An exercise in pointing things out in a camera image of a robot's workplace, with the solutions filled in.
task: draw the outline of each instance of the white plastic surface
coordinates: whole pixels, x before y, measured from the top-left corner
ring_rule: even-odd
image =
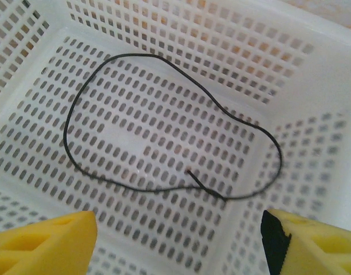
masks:
[[[276,136],[285,166],[267,193],[227,204],[137,194],[73,169],[62,129],[74,95],[104,59],[143,50]],[[148,58],[106,66],[73,118],[75,158],[143,188],[193,184],[190,166],[222,194],[245,194],[278,164],[267,137]],[[350,31],[274,1],[0,0],[0,230],[93,210],[89,274],[267,274],[269,207],[351,229]]]

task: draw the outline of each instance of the black string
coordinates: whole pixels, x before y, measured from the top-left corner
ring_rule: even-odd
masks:
[[[67,142],[67,132],[68,132],[68,126],[70,124],[71,121],[71,117],[72,117],[72,113],[73,110],[76,106],[76,103],[78,102],[78,99],[80,98],[81,94],[83,93],[83,91],[85,90],[85,88],[89,85],[89,83],[93,80],[93,78],[95,77],[95,75],[109,62],[112,62],[118,58],[123,58],[123,57],[152,57],[152,58],[157,58],[163,62],[165,62],[166,64],[168,64],[170,67],[172,67],[174,70],[176,70],[177,72],[179,72],[181,75],[183,75],[185,78],[189,79],[190,82],[192,82],[194,85],[196,85],[198,88],[200,88],[215,104],[216,106],[228,117],[232,118],[233,120],[242,123],[244,125],[247,125],[249,127],[252,127],[254,129],[257,129],[261,132],[263,132],[266,136],[268,136],[268,138],[273,142],[273,144],[276,146],[277,151],[278,151],[278,158],[279,158],[279,166],[278,169],[276,171],[276,174],[273,176],[273,178],[267,182],[262,188],[255,190],[249,194],[246,195],[240,195],[240,196],[235,196],[235,197],[226,197],[221,195],[220,193],[218,193],[217,191],[210,189],[208,187],[206,187],[193,173],[190,169],[186,170],[186,174],[189,174],[191,176],[191,178],[198,184],[198,186],[177,186],[177,187],[167,187],[167,188],[156,188],[156,189],[140,189],[137,187],[133,187],[121,182],[118,182],[116,180],[113,179],[107,179],[104,176],[97,176],[95,174],[91,174],[87,171],[85,171],[84,169],[81,168],[81,166],[75,161],[75,159],[73,158],[70,149],[68,147],[68,142]],[[70,107],[70,110],[68,112],[67,115],[67,120],[65,123],[65,127],[63,130],[63,144],[65,147],[65,151],[67,153],[68,158],[70,159],[70,161],[72,162],[72,164],[74,165],[74,167],[76,169],[78,169],[83,175],[90,177],[91,179],[96,179],[99,181],[104,181],[110,184],[115,184],[117,186],[120,187],[124,187],[127,188],[129,190],[132,191],[136,191],[136,192],[143,192],[143,193],[155,193],[158,194],[160,192],[169,192],[169,191],[175,191],[175,190],[190,190],[190,189],[195,189],[195,190],[204,190],[205,192],[209,193],[210,195],[222,199],[223,201],[229,201],[229,200],[240,200],[240,199],[249,199],[252,197],[255,197],[263,192],[265,192],[276,180],[277,178],[280,176],[281,171],[282,171],[282,166],[283,166],[283,155],[282,155],[282,150],[281,150],[281,146],[278,144],[277,140],[274,138],[274,136],[268,132],[267,130],[265,130],[264,128],[254,125],[252,123],[246,122],[242,119],[237,118],[236,116],[232,115],[231,113],[229,113],[224,107],[221,106],[221,104],[213,97],[213,95],[204,87],[202,86],[200,83],[198,83],[196,80],[194,80],[191,76],[189,76],[188,74],[186,74],[184,71],[182,71],[181,69],[179,69],[177,66],[175,66],[173,63],[171,63],[170,61],[166,60],[165,58],[161,57],[161,56],[157,56],[155,54],[148,54],[148,53],[126,53],[126,54],[119,54],[117,56],[113,56],[110,57],[109,59],[105,60],[103,63],[101,63],[96,70],[91,74],[91,76],[86,80],[85,84],[81,87],[81,89],[78,91],[76,97],[74,98],[72,105]]]

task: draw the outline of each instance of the white plastic basket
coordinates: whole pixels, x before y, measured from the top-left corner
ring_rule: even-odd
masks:
[[[105,58],[128,52],[166,57],[271,131],[285,155],[277,183],[225,204],[74,171],[62,146],[73,97]],[[82,165],[134,186],[194,184],[191,166],[222,194],[245,194],[278,165],[268,138],[147,58],[106,66],[73,118]],[[351,230],[350,30],[277,1],[0,0],[0,231],[93,210],[88,274],[267,274],[269,207]]]

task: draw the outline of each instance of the black cord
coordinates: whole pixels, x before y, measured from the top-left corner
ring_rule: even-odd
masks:
[[[118,182],[116,180],[113,179],[107,179],[103,176],[97,176],[94,174],[91,174],[87,171],[85,171],[84,169],[81,168],[81,166],[75,161],[75,159],[73,158],[70,149],[68,147],[68,142],[67,142],[67,132],[68,132],[68,126],[70,124],[71,121],[71,117],[72,117],[72,113],[74,110],[74,107],[76,106],[76,103],[78,102],[78,99],[80,98],[81,94],[83,93],[83,91],[85,90],[85,88],[89,85],[89,83],[93,80],[93,78],[95,77],[95,75],[109,62],[112,62],[118,58],[123,58],[123,57],[152,57],[152,58],[157,58],[163,62],[165,62],[166,64],[168,64],[170,67],[172,67],[174,70],[176,70],[177,72],[179,72],[181,75],[183,75],[185,78],[189,79],[190,82],[192,82],[194,85],[196,85],[198,88],[200,88],[215,104],[216,106],[228,117],[232,118],[233,120],[240,122],[244,125],[247,125],[249,127],[252,127],[254,129],[257,129],[261,132],[263,132],[266,136],[268,136],[268,138],[273,142],[273,144],[276,146],[277,151],[278,151],[278,158],[279,158],[279,167],[277,169],[276,174],[274,175],[274,177],[267,182],[262,188],[260,188],[259,190],[256,190],[252,193],[246,194],[246,195],[241,195],[241,196],[236,196],[236,197],[225,197],[223,195],[221,195],[220,193],[218,193],[217,191],[207,188],[192,172],[190,169],[186,170],[186,174],[189,174],[192,179],[198,184],[198,186],[177,186],[177,187],[167,187],[167,188],[156,188],[156,189],[140,189],[137,187],[133,187],[121,182]],[[278,144],[277,140],[274,138],[274,136],[268,132],[267,130],[265,130],[264,128],[254,125],[252,123],[246,122],[242,119],[237,118],[236,116],[232,115],[231,113],[229,113],[224,107],[221,106],[221,104],[213,97],[213,95],[204,87],[202,86],[200,83],[198,83],[196,80],[194,80],[191,76],[189,76],[188,74],[186,74],[184,71],[182,71],[181,69],[179,69],[177,66],[175,66],[173,63],[171,63],[170,61],[166,60],[165,58],[161,57],[161,56],[157,56],[155,54],[149,54],[149,53],[126,53],[126,54],[119,54],[117,56],[113,56],[108,58],[107,60],[105,60],[103,63],[101,63],[96,70],[91,74],[91,76],[86,80],[85,84],[81,87],[81,89],[78,91],[76,97],[74,98],[72,105],[70,107],[70,110],[68,112],[67,115],[67,120],[65,123],[65,127],[63,130],[63,144],[65,147],[65,151],[67,153],[68,158],[70,159],[70,161],[72,162],[72,164],[74,165],[74,167],[76,169],[78,169],[83,175],[90,177],[91,179],[96,179],[99,181],[104,181],[110,184],[115,184],[117,186],[120,187],[124,187],[127,188],[129,190],[132,191],[136,191],[136,192],[143,192],[143,193],[159,193],[159,192],[168,192],[168,191],[175,191],[175,190],[190,190],[190,189],[195,189],[195,190],[204,190],[205,192],[209,193],[210,195],[222,199],[223,201],[229,201],[229,200],[240,200],[240,199],[249,199],[252,197],[255,197],[263,192],[265,192],[276,180],[277,178],[280,176],[281,171],[282,171],[282,166],[283,166],[283,155],[282,155],[282,150],[281,150],[281,146]]]

